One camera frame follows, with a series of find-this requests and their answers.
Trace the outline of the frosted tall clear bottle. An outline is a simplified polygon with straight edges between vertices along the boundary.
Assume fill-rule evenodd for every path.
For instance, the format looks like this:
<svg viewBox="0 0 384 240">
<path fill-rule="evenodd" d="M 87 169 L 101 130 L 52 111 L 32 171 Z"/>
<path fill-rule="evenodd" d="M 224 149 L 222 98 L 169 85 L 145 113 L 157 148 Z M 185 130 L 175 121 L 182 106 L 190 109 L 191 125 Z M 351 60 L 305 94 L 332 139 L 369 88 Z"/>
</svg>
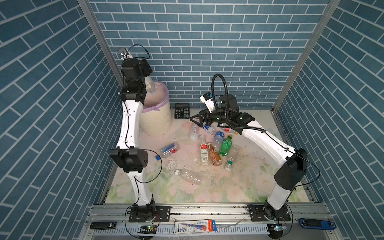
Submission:
<svg viewBox="0 0 384 240">
<path fill-rule="evenodd" d="M 156 84 L 151 76 L 145 77 L 146 91 L 153 94 L 156 91 Z"/>
</svg>

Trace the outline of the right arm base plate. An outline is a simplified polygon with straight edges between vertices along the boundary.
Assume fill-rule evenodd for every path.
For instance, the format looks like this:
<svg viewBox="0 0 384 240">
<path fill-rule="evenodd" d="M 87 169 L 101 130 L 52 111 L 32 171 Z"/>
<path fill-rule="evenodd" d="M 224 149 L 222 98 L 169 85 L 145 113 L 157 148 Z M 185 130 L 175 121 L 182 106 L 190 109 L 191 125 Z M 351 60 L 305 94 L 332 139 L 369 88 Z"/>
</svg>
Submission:
<svg viewBox="0 0 384 240">
<path fill-rule="evenodd" d="M 252 205 L 246 206 L 246 210 L 250 213 L 252 222 L 263 222 L 263 221 L 278 221 L 285 220 L 290 221 L 291 215 L 287 205 L 279 210 L 275 210 L 268 203 L 265 205 Z"/>
</svg>

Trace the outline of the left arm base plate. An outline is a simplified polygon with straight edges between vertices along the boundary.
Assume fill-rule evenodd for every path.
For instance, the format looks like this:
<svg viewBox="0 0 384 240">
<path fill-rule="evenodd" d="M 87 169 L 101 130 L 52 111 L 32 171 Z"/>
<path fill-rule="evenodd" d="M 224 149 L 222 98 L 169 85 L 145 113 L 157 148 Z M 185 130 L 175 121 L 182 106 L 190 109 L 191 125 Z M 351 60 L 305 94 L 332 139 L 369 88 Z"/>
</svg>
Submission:
<svg viewBox="0 0 384 240">
<path fill-rule="evenodd" d="M 169 222 L 170 206 L 139 206 L 134 205 L 130 210 L 129 223 Z"/>
</svg>

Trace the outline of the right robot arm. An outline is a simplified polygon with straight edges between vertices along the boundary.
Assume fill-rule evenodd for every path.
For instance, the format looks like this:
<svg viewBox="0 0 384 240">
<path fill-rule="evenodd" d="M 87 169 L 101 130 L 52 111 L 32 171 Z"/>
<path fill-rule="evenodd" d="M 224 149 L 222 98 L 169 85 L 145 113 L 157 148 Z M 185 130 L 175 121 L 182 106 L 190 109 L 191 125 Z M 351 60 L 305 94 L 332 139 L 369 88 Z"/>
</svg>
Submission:
<svg viewBox="0 0 384 240">
<path fill-rule="evenodd" d="M 190 117 L 193 123 L 199 127 L 210 126 L 213 123 L 218 123 L 220 128 L 228 127 L 261 147 L 279 166 L 274 175 L 274 188 L 263 207 L 266 219 L 270 221 L 278 219 L 287 211 L 288 198 L 306 174 L 308 153 L 302 148 L 296 150 L 285 144 L 270 135 L 250 114 L 241 113 L 233 95 L 221 96 L 220 106 L 210 92 L 202 95 L 200 100 L 207 109 Z"/>
</svg>

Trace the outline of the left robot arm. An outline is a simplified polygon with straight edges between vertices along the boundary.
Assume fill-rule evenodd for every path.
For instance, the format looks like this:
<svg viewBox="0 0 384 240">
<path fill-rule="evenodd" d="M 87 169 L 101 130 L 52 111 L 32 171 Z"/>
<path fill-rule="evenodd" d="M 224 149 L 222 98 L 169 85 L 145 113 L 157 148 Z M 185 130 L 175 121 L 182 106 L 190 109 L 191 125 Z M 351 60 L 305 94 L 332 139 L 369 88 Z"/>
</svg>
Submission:
<svg viewBox="0 0 384 240">
<path fill-rule="evenodd" d="M 145 75 L 142 67 L 146 60 L 128 58 L 122 63 L 125 83 L 121 89 L 122 126 L 117 145 L 110 150 L 110 157 L 129 177 L 135 193 L 131 213 L 154 214 L 153 194 L 146 184 L 145 169 L 148 165 L 148 152 L 139 147 L 140 116 L 147 94 Z"/>
</svg>

